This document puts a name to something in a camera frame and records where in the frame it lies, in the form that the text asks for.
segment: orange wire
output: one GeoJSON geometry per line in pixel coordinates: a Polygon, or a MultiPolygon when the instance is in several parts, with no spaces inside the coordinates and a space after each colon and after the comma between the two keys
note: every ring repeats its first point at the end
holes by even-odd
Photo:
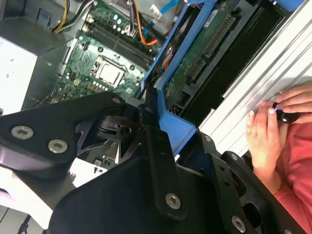
{"type": "Polygon", "coordinates": [[[135,8],[136,8],[137,27],[138,27],[138,32],[140,34],[141,41],[143,42],[144,45],[147,45],[147,46],[155,45],[158,42],[157,39],[154,39],[154,40],[152,40],[150,42],[146,42],[146,40],[145,40],[145,38],[144,38],[144,36],[142,34],[140,15],[138,13],[137,1],[136,0],[134,0],[134,4],[135,4],[135,8]]]}

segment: black plastic part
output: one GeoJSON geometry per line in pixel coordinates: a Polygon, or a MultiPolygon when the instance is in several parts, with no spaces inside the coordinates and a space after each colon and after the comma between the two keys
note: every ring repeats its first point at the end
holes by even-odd
{"type": "Polygon", "coordinates": [[[1,116],[1,165],[45,179],[65,177],[77,156],[77,133],[80,139],[85,138],[97,119],[108,114],[121,115],[125,106],[122,98],[102,92],[1,116]],[[13,137],[11,130],[18,125],[30,127],[34,135],[25,140],[13,137]],[[65,141],[67,151],[52,153],[48,143],[53,139],[65,141]]]}
{"type": "Polygon", "coordinates": [[[300,113],[284,113],[282,110],[276,110],[277,120],[283,123],[294,123],[300,118],[300,113]]]}

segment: silver screw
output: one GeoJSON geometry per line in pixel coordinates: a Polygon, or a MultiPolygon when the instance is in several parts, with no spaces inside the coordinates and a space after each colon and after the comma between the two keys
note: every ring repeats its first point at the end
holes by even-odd
{"type": "Polygon", "coordinates": [[[173,193],[167,193],[166,202],[167,202],[168,206],[170,206],[170,208],[172,208],[174,210],[178,210],[181,207],[180,198],[173,193]]]}
{"type": "Polygon", "coordinates": [[[34,135],[34,130],[32,130],[30,127],[19,125],[12,128],[11,134],[15,138],[26,140],[34,135]]]}
{"type": "Polygon", "coordinates": [[[153,110],[149,106],[145,107],[145,110],[148,111],[149,113],[153,113],[153,110]]]}
{"type": "Polygon", "coordinates": [[[205,136],[205,139],[209,142],[211,141],[211,138],[209,136],[205,136]]]}
{"type": "Polygon", "coordinates": [[[64,153],[68,149],[68,145],[65,141],[60,139],[51,140],[48,144],[48,148],[55,154],[64,153]]]}
{"type": "Polygon", "coordinates": [[[232,223],[233,223],[234,227],[236,227],[236,229],[239,230],[241,233],[244,233],[246,231],[245,224],[236,215],[232,216],[232,223]]]}
{"type": "Polygon", "coordinates": [[[232,159],[237,160],[237,156],[235,154],[231,154],[232,159]]]}
{"type": "Polygon", "coordinates": [[[121,103],[121,101],[117,97],[113,97],[113,101],[118,103],[118,104],[121,103]]]}

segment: black metal bracket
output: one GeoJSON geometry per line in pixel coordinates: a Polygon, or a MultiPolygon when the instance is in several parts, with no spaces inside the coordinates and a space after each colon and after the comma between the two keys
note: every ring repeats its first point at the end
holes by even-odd
{"type": "Polygon", "coordinates": [[[220,155],[209,136],[196,133],[180,155],[181,165],[204,173],[213,182],[227,232],[240,231],[235,222],[242,221],[246,233],[302,233],[245,162],[233,152],[220,155]]]}
{"type": "Polygon", "coordinates": [[[1,116],[1,165],[45,179],[65,177],[77,156],[79,138],[96,120],[121,115],[125,107],[123,99],[103,92],[1,116]]]}
{"type": "Polygon", "coordinates": [[[270,191],[254,175],[245,162],[234,152],[226,151],[221,159],[225,161],[233,174],[234,181],[240,190],[240,203],[247,218],[262,233],[301,233],[299,225],[293,224],[293,218],[276,200],[270,191]]]}

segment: blue cable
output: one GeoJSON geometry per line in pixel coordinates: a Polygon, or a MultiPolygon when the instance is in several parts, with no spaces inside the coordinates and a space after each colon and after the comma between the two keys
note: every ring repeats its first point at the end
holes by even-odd
{"type": "MultiPolygon", "coordinates": [[[[172,0],[169,3],[167,3],[161,10],[161,14],[165,14],[167,11],[169,11],[169,9],[175,5],[177,5],[181,0],[172,0]]],[[[155,24],[154,22],[150,23],[150,26],[153,27],[155,24]]],[[[143,35],[146,35],[148,33],[148,31],[146,29],[143,29],[143,35]]]]}

